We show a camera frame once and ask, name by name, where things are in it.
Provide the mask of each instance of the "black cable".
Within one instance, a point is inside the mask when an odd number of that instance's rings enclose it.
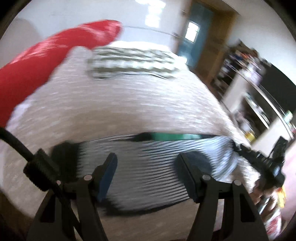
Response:
[[[0,127],[0,139],[14,148],[23,158],[27,160],[27,162],[33,160],[33,153],[30,152],[18,138],[16,138],[9,131],[5,130],[3,127]]]

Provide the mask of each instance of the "white wall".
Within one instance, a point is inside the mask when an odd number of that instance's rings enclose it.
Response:
[[[277,13],[263,0],[224,0],[238,16],[228,40],[255,48],[296,84],[296,42]]]
[[[159,28],[151,28],[145,25],[149,5],[138,2],[155,1],[159,0],[32,0],[0,40],[0,67],[23,50],[63,29],[103,19],[118,20],[126,26],[120,40],[148,41],[174,50],[176,40],[171,34],[181,33],[185,22],[182,10],[190,0],[161,0],[166,5],[160,14]]]

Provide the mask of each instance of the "shelf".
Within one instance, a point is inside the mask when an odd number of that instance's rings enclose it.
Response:
[[[261,116],[261,114],[258,112],[257,108],[250,102],[249,98],[247,96],[244,97],[244,99],[246,100],[247,104],[251,107],[251,109],[254,111],[254,113],[258,116],[258,118],[260,119],[260,121],[264,124],[264,126],[269,129],[269,125],[266,122],[266,120],[263,119],[263,117]]]

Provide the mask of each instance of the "silver bolt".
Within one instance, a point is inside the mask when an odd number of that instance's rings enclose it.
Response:
[[[237,186],[240,186],[242,183],[240,180],[234,180],[234,184],[237,185]]]
[[[84,179],[85,181],[89,181],[89,180],[92,179],[92,175],[85,175],[85,176],[83,177],[83,179]]]
[[[202,179],[205,180],[205,181],[208,181],[208,180],[211,179],[211,177],[209,175],[203,175]]]

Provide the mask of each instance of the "gray striped fabric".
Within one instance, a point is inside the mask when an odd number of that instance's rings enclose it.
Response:
[[[151,74],[171,78],[178,71],[171,52],[101,46],[93,49],[89,73],[97,79],[118,74]]]
[[[133,135],[83,142],[78,158],[78,176],[92,173],[110,152],[116,153],[118,167],[107,198],[122,211],[148,210],[187,200],[189,197],[173,168],[180,152],[198,150],[213,168],[212,177],[226,178],[236,167],[238,154],[233,140],[217,136],[200,140],[127,141]]]

